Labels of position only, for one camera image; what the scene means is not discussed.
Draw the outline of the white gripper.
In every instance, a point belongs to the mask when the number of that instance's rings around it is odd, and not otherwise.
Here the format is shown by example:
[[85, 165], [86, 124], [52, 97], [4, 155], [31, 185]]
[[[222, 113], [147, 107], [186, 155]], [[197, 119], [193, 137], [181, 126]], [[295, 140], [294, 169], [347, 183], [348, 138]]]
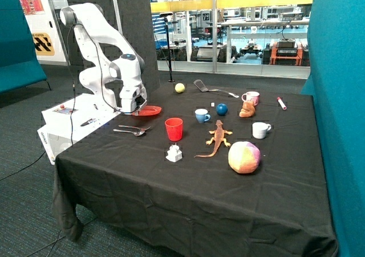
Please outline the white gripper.
[[147, 91], [143, 83], [137, 86], [124, 85], [119, 94], [120, 110], [125, 114], [131, 114], [142, 110], [147, 104]]

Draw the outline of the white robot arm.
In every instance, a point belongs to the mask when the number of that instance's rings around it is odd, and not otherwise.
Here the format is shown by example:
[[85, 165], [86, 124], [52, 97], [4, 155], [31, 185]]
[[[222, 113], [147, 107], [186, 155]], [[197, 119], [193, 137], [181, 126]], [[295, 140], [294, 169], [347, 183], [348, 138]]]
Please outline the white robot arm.
[[144, 60], [93, 3], [64, 7], [60, 19], [74, 29], [83, 59], [94, 64], [79, 75], [81, 84], [108, 111], [137, 115], [147, 104], [141, 79]]

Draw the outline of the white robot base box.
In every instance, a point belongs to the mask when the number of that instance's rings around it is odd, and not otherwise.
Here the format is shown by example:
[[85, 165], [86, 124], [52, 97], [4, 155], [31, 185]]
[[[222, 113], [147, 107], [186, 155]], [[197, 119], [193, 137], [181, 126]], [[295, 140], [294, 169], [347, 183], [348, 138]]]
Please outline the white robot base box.
[[56, 156], [85, 138], [121, 112], [114, 111], [103, 100], [83, 93], [45, 111], [45, 125], [38, 129], [39, 138], [51, 164]]

